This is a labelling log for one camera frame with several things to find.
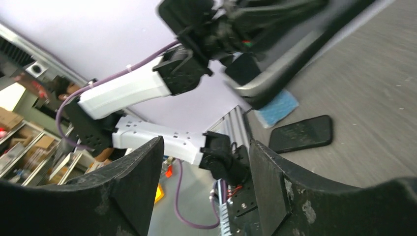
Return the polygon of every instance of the blue sponge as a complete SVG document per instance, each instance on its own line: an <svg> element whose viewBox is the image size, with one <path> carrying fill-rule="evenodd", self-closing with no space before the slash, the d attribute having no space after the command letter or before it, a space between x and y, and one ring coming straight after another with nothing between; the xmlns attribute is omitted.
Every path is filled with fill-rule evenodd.
<svg viewBox="0 0 417 236"><path fill-rule="evenodd" d="M264 128L270 128L297 107L297 99L287 90L282 90L270 103L255 111L255 115Z"/></svg>

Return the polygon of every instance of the orange object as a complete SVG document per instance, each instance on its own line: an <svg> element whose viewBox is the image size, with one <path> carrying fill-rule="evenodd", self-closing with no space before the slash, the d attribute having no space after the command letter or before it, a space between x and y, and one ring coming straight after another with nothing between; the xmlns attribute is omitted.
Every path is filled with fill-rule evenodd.
<svg viewBox="0 0 417 236"><path fill-rule="evenodd" d="M166 176L167 178L169 178L169 177L171 177L171 176L172 176L172 165L170 165L170 166L168 167L168 170L167 170L167 172L165 173L165 176Z"/></svg>
<svg viewBox="0 0 417 236"><path fill-rule="evenodd" d="M154 204L157 203L159 200L161 200L161 198L164 197L164 195L165 195L164 194L164 190L162 190L162 186L159 183L158 184L158 188L156 189L156 196L155 196L155 202L154 202Z"/></svg>

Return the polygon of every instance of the smartphone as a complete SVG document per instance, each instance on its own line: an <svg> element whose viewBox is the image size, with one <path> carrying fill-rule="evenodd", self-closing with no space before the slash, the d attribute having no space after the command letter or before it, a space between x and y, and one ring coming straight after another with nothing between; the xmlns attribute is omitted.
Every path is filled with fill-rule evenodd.
<svg viewBox="0 0 417 236"><path fill-rule="evenodd" d="M274 129L269 148L276 153L285 153L326 146L332 141L333 121L330 116L323 115Z"/></svg>

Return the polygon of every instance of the mounting hole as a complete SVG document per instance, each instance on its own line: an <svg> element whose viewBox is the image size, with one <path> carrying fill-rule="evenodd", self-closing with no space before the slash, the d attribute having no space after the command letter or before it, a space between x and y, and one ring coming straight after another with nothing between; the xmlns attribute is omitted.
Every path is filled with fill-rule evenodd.
<svg viewBox="0 0 417 236"><path fill-rule="evenodd" d="M41 69L38 65L34 65L34 66L32 66L32 70L33 70L35 73L37 73L37 74L39 74L40 72L42 72L42 69Z"/></svg>

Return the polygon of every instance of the gray tabletop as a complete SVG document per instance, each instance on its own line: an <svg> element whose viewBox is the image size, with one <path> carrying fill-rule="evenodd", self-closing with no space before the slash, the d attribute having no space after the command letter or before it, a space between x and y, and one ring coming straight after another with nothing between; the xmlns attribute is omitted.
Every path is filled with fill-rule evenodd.
<svg viewBox="0 0 417 236"><path fill-rule="evenodd" d="M417 174L416 14L415 0L397 0L298 75L289 90L300 106L275 127L328 114L335 138L283 157L361 187ZM248 117L268 144L272 129Z"/></svg>

